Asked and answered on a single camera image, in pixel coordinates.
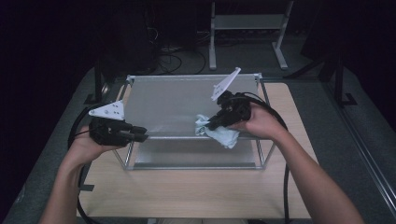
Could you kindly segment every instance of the metal stand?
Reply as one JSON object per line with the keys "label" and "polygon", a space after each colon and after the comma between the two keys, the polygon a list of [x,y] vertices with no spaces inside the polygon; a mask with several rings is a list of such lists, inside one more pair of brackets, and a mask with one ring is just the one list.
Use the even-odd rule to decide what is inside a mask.
{"label": "metal stand", "polygon": [[99,60],[96,62],[94,69],[95,73],[95,94],[89,94],[84,102],[84,105],[94,105],[102,102],[102,72],[100,69]]}
{"label": "metal stand", "polygon": [[217,30],[279,30],[279,37],[272,43],[277,61],[282,70],[288,69],[283,53],[280,49],[288,26],[291,8],[294,0],[288,2],[284,14],[274,15],[216,15],[215,2],[212,3],[210,23],[209,68],[216,70],[215,32]]}
{"label": "metal stand", "polygon": [[334,98],[337,104],[340,107],[344,107],[344,105],[356,105],[357,103],[350,93],[346,93],[347,100],[343,100],[344,66],[342,53],[339,48],[336,48],[335,51],[318,58],[312,63],[306,65],[293,74],[285,76],[284,78],[301,77],[303,74],[322,63],[324,63],[324,65],[318,74],[318,79],[321,82],[329,82],[332,79],[332,75],[335,74]]}

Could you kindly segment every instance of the light wood surface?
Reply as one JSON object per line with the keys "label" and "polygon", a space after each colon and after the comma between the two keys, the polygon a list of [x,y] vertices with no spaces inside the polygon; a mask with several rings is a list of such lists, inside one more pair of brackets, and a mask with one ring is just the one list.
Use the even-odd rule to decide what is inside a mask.
{"label": "light wood surface", "polygon": [[[289,88],[265,84],[271,107],[316,160]],[[263,148],[271,143],[264,141]],[[80,200],[92,217],[282,218],[285,161],[276,148],[265,170],[124,171],[113,152],[92,163]],[[291,218],[309,218],[290,176]]]}

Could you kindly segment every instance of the gray carpet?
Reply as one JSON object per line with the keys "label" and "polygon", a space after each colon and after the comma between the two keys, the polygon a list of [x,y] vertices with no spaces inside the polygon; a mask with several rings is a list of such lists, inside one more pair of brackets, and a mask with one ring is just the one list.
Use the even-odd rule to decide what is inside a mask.
{"label": "gray carpet", "polygon": [[[190,75],[205,68],[201,74],[229,74],[236,66],[242,73],[262,73],[264,77],[281,78],[300,69],[311,61],[300,55],[304,36],[288,35],[282,50],[289,70],[279,69],[271,47],[271,37],[263,41],[247,41],[232,47],[217,47],[218,70],[208,69],[207,46],[198,48],[205,56],[192,51],[176,53],[182,65],[174,74]],[[177,60],[162,57],[162,65],[168,69],[177,67]],[[320,66],[308,75],[315,76]],[[163,73],[159,67],[151,75]],[[369,97],[361,89],[357,78],[346,70],[345,92],[350,92],[358,105],[347,106],[345,111],[351,117],[357,130],[369,148],[378,166],[392,186],[396,186],[396,134],[388,126]],[[341,186],[356,204],[366,223],[396,223],[386,202],[370,176],[356,143],[341,120],[328,87],[315,80],[302,79],[286,81],[297,104],[304,126],[317,154],[320,165]],[[50,189],[57,168],[66,152],[68,132],[78,113],[85,107],[88,94],[93,93],[93,71],[81,80],[78,89],[25,184],[24,196],[11,208],[4,223],[37,223],[50,195]],[[100,217],[101,223],[146,223],[145,218]],[[281,220],[266,220],[268,223],[282,223]],[[295,220],[292,223],[311,223],[310,220]]]}

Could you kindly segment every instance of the cable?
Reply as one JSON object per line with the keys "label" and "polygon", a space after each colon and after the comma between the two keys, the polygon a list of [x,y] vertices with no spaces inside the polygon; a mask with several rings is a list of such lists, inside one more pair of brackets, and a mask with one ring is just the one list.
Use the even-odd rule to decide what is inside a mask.
{"label": "cable", "polygon": [[[248,97],[248,98],[249,98],[250,102],[253,102],[257,105],[261,105],[262,107],[264,107],[271,115],[273,115],[277,119],[277,121],[282,125],[283,128],[288,130],[288,126],[286,125],[286,123],[282,119],[282,117],[280,117],[280,115],[271,106],[269,106],[267,103],[265,103],[264,100],[260,96],[254,94],[254,93],[251,93],[251,92],[243,92],[243,94],[250,94],[250,95],[257,97],[258,99],[254,99],[251,97]],[[285,175],[283,178],[283,209],[285,211],[285,224],[290,224],[289,194],[288,194],[289,174],[290,174],[290,169],[289,169],[288,164],[286,163]]]}
{"label": "cable", "polygon": [[205,43],[210,38],[210,32],[208,32],[208,31],[198,32],[197,34],[198,35],[205,34],[205,35],[203,37],[197,37],[196,42],[195,42],[196,46],[199,46],[200,44]]}
{"label": "cable", "polygon": [[[76,133],[76,132],[77,132],[78,125],[82,122],[82,120],[83,120],[83,119],[85,118],[85,116],[90,112],[90,110],[92,110],[92,109],[94,109],[94,108],[96,108],[96,107],[99,107],[99,106],[101,106],[101,105],[104,105],[104,104],[97,104],[97,105],[92,105],[92,106],[89,106],[89,107],[85,107],[85,108],[81,111],[81,113],[77,116],[76,120],[75,120],[74,123],[73,123],[72,128],[70,129],[69,137],[68,137],[68,139],[67,139],[67,150],[72,146],[73,141],[74,141],[74,139],[75,139],[75,137],[76,137],[77,135],[82,134],[82,133],[87,133],[87,132],[90,132],[90,131],[91,131],[91,130],[88,130],[87,132]],[[79,187],[79,188],[81,187],[82,174],[83,174],[83,172],[84,172],[84,168],[85,168],[85,166],[82,167],[82,169],[81,169],[81,171],[80,171],[80,173],[79,173],[79,180],[78,180],[78,187]],[[87,214],[85,214],[84,209],[82,209],[82,206],[81,206],[81,202],[80,202],[80,200],[79,200],[79,197],[78,197],[77,210],[78,210],[79,214],[81,215],[82,219],[84,219],[85,223],[87,223],[87,224],[99,224],[99,222],[93,220],[92,218],[88,217]]]}
{"label": "cable", "polygon": [[[201,53],[200,51],[198,51],[198,50],[183,49],[183,48],[172,48],[172,49],[169,49],[169,48],[168,48],[168,49],[161,49],[161,51],[164,51],[164,52],[167,52],[167,53],[160,54],[160,55],[159,55],[159,58],[162,57],[162,56],[169,56],[169,57],[170,57],[170,60],[169,60],[169,62],[165,62],[164,60],[161,60],[161,59],[160,59],[160,61],[159,61],[159,66],[160,66],[161,69],[163,70],[163,73],[158,74],[158,76],[167,75],[167,74],[173,75],[173,72],[175,72],[177,69],[179,69],[179,68],[182,66],[182,64],[183,64],[183,61],[181,60],[181,58],[178,57],[178,56],[176,56],[176,55],[174,55],[174,54],[175,54],[175,53],[179,53],[179,52],[183,52],[183,51],[191,51],[191,52],[194,52],[194,53],[200,55],[200,56],[203,58],[204,63],[203,63],[203,65],[202,65],[202,67],[201,67],[197,72],[193,73],[194,75],[200,74],[200,73],[205,69],[205,67],[206,67],[206,58],[205,58],[205,55],[204,55],[203,53]],[[163,64],[161,64],[161,62],[167,63],[167,64],[171,64],[171,63],[172,63],[172,60],[171,60],[172,58],[175,58],[175,59],[178,60],[178,65],[177,65],[176,68],[174,68],[174,69],[172,69],[172,70],[168,70],[168,68],[167,68],[166,66],[164,66]]]}

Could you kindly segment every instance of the finger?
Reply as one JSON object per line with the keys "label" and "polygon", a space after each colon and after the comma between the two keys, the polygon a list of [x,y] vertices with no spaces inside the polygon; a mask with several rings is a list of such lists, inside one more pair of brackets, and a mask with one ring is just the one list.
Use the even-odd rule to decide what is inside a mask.
{"label": "finger", "polygon": [[110,150],[116,150],[119,148],[123,148],[123,147],[116,147],[116,146],[102,146],[103,151],[110,151]]}

